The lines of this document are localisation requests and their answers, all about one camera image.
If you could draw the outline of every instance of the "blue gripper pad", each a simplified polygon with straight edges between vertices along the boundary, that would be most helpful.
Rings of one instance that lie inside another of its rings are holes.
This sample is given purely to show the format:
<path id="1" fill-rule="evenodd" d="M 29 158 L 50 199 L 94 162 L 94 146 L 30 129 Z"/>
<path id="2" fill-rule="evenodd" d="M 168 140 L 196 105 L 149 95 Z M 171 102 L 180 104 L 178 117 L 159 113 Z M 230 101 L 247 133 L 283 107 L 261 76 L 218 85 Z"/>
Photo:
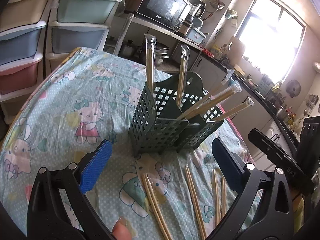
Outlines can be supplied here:
<path id="1" fill-rule="evenodd" d="M 95 154 L 81 173 L 80 190 L 82 194 L 92 190 L 112 153 L 112 143 L 105 140 L 95 150 Z"/>

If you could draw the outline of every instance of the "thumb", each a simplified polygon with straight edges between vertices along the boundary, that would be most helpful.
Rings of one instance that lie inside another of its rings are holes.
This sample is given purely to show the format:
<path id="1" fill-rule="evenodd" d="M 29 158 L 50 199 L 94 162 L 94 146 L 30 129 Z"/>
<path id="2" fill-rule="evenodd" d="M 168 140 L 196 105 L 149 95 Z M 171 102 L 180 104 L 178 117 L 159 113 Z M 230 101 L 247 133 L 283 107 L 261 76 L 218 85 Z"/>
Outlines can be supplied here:
<path id="1" fill-rule="evenodd" d="M 130 231 L 125 227 L 126 220 L 120 217 L 112 229 L 112 234 L 117 240 L 132 240 Z"/>

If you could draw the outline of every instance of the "utensil holder compartment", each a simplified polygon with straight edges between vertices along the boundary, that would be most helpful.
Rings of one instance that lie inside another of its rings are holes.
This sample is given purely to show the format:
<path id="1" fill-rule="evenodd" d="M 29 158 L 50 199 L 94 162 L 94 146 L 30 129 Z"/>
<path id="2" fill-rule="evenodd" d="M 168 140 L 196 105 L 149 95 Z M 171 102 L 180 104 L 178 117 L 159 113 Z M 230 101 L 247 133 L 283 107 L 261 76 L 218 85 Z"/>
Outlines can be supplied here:
<path id="1" fill-rule="evenodd" d="M 204 116 L 176 120 L 182 111 L 204 96 L 201 77 L 187 72 L 181 111 L 175 102 L 178 80 L 179 74 L 157 82 L 153 94 L 145 84 L 129 128 L 134 157 L 143 152 L 162 152 L 166 149 L 196 149 L 223 124 L 223 121 L 211 121 L 222 114 L 217 106 Z"/>

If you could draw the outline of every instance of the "hello kitty tablecloth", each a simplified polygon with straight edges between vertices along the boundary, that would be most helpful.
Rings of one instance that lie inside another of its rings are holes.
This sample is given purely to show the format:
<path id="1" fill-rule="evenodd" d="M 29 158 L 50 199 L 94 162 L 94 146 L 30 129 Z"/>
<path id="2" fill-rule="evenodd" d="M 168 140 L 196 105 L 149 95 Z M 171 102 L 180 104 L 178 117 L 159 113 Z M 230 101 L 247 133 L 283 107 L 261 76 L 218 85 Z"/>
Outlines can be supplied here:
<path id="1" fill-rule="evenodd" d="M 13 221 L 26 233 L 28 200 L 40 167 L 58 170 L 79 162 L 106 138 L 113 143 L 112 156 L 87 197 L 109 229 L 123 216 L 133 239 L 162 239 L 141 184 L 141 174 L 148 173 L 173 238 L 200 239 L 184 174 L 188 164 L 210 234 L 215 219 L 212 169 L 221 176 L 212 156 L 212 140 L 222 138 L 230 151 L 245 162 L 250 160 L 234 128 L 225 121 L 195 151 L 146 153 L 134 159 L 128 129 L 146 81 L 145 66 L 88 48 L 67 59 L 30 96 L 3 143 L 0 201 Z M 168 77 L 156 71 L 157 82 Z M 81 228 L 65 192 L 61 195 L 73 226 Z M 234 198 L 228 188 L 228 206 Z M 258 201 L 257 196 L 247 223 Z"/>

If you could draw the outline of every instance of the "kitchen cabinet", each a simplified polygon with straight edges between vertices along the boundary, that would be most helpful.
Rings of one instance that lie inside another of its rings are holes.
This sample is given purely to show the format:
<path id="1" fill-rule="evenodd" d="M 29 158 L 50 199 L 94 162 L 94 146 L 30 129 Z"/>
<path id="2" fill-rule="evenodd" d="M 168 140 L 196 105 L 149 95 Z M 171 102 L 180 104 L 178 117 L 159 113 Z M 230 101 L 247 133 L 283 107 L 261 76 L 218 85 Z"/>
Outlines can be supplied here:
<path id="1" fill-rule="evenodd" d="M 226 73 L 223 70 L 212 64 L 204 57 L 199 58 L 195 68 L 192 71 L 200 75 L 203 87 L 208 91 L 217 86 L 218 83 L 221 83 L 226 76 Z"/>
<path id="2" fill-rule="evenodd" d="M 246 90 L 242 90 L 222 102 L 221 106 L 225 111 L 228 111 L 244 102 L 247 97 L 250 97 L 250 94 Z M 270 121 L 271 116 L 257 100 L 253 97 L 251 99 L 254 102 L 253 106 L 231 116 L 230 119 L 252 155 L 257 152 L 258 148 L 248 140 L 248 134 L 253 128 L 261 130 Z"/>
<path id="3" fill-rule="evenodd" d="M 276 125 L 275 121 L 271 119 L 264 128 L 261 129 L 261 132 L 279 145 L 289 156 L 292 157 L 292 153 L 289 149 L 287 142 L 280 129 Z M 256 163 L 256 166 L 259 170 L 263 171 L 274 171 L 275 165 L 267 159 L 267 156 L 259 149 L 252 154 L 252 158 Z"/>

